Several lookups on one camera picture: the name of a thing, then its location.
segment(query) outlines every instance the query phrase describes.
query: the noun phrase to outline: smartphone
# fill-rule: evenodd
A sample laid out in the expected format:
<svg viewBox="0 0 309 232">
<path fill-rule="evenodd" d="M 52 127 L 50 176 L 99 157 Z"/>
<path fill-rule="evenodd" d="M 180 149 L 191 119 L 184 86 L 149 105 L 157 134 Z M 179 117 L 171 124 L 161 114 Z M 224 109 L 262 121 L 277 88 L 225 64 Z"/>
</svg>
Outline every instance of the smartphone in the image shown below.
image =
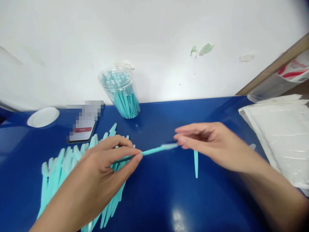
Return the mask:
<svg viewBox="0 0 309 232">
<path fill-rule="evenodd" d="M 79 124 L 76 124 L 76 127 L 73 128 L 72 135 L 67 139 L 67 143 L 85 143 L 89 142 L 94 129 L 97 125 L 97 121 L 82 121 Z"/>
</svg>

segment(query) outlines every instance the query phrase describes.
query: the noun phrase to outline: white plastic lid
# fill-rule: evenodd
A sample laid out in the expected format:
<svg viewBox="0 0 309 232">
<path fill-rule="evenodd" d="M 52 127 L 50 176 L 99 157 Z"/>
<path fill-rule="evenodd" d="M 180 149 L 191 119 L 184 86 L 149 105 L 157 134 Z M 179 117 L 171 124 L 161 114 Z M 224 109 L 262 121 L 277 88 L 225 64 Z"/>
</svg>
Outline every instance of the white plastic lid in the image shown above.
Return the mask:
<svg viewBox="0 0 309 232">
<path fill-rule="evenodd" d="M 47 107 L 35 112 L 27 121 L 27 125 L 31 127 L 44 127 L 55 121 L 60 112 L 54 107 Z"/>
</svg>

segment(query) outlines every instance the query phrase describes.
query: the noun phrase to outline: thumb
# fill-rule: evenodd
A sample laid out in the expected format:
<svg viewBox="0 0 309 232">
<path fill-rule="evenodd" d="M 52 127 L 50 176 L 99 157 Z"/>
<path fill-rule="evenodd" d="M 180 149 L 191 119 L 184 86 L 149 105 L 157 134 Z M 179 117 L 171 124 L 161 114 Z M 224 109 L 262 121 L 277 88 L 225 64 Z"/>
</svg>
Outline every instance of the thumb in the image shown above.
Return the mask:
<svg viewBox="0 0 309 232">
<path fill-rule="evenodd" d="M 197 150 L 198 152 L 203 153 L 207 156 L 210 156 L 213 150 L 213 148 L 209 146 L 208 142 L 192 139 L 187 136 L 179 137 L 178 144 L 181 146 L 185 145 L 188 148 L 191 148 L 192 150 Z"/>
<path fill-rule="evenodd" d="M 117 179 L 117 181 L 122 185 L 135 171 L 142 158 L 142 154 L 135 155 L 125 166 L 123 166 L 119 171 L 115 172 L 113 177 Z"/>
</svg>

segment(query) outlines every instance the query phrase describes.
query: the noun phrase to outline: white plastic bottle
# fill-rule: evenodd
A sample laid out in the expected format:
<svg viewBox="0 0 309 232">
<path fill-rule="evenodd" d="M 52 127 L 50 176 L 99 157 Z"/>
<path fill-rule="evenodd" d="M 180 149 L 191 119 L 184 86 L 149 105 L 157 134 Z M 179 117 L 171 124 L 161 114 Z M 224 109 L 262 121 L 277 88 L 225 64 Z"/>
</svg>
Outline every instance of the white plastic bottle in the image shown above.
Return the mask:
<svg viewBox="0 0 309 232">
<path fill-rule="evenodd" d="M 272 74 L 248 94 L 252 102 L 277 97 L 309 79 L 309 49 Z"/>
</svg>

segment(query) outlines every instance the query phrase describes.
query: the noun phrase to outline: finger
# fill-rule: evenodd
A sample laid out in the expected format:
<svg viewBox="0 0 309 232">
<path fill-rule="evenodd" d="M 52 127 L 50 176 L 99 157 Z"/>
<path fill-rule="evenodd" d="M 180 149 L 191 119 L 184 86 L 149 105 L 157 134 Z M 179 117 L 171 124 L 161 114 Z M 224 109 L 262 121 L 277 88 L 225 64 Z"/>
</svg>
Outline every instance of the finger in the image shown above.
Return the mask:
<svg viewBox="0 0 309 232">
<path fill-rule="evenodd" d="M 186 133 L 179 133 L 179 134 L 174 135 L 174 139 L 178 140 L 181 136 L 187 136 L 187 137 L 197 139 L 197 140 L 200 140 L 200 138 L 201 138 L 199 135 L 195 135 L 195 134 L 189 134 L 188 135 Z"/>
<path fill-rule="evenodd" d="M 131 148 L 131 147 L 120 147 L 117 149 L 111 149 L 105 155 L 105 159 L 108 160 L 109 165 L 114 163 L 125 156 L 132 156 L 141 153 L 142 151 L 139 149 Z"/>
<path fill-rule="evenodd" d="M 188 146 L 186 146 L 186 145 L 182 145 L 181 148 L 182 148 L 182 149 L 190 149 L 190 148 L 189 148 Z"/>
<path fill-rule="evenodd" d="M 122 137 L 121 135 L 115 135 L 101 141 L 98 145 L 92 148 L 92 152 L 98 152 L 101 150 L 110 150 L 113 149 L 115 146 L 133 147 L 133 144 L 130 140 L 126 139 L 125 137 Z"/>
<path fill-rule="evenodd" d="M 213 148 L 209 146 L 208 142 L 195 140 L 186 136 L 181 136 L 179 138 L 178 145 L 181 145 L 185 149 L 191 148 L 192 150 L 197 150 L 207 156 L 211 156 L 213 153 Z"/>
<path fill-rule="evenodd" d="M 203 123 L 192 123 L 186 126 L 178 127 L 175 129 L 176 133 L 192 133 L 198 134 L 201 132 L 213 132 L 219 124 L 216 122 L 203 122 Z"/>
<path fill-rule="evenodd" d="M 113 178 L 116 183 L 119 183 L 120 186 L 131 176 L 135 171 L 141 159 L 143 158 L 142 154 L 135 155 L 122 169 L 113 174 Z"/>
</svg>

